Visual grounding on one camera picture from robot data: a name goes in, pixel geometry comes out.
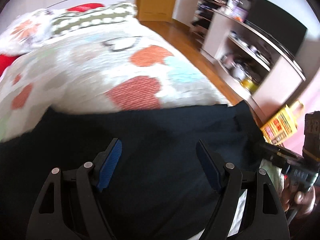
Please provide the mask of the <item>person right hand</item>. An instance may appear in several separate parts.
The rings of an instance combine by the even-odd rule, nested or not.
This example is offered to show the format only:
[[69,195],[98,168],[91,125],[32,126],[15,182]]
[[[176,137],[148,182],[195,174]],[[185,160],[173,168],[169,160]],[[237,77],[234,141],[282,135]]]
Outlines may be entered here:
[[316,189],[313,186],[308,192],[299,191],[298,185],[293,184],[289,177],[285,179],[284,189],[280,194],[283,210],[286,212],[295,204],[299,207],[296,218],[302,218],[313,211],[316,202]]

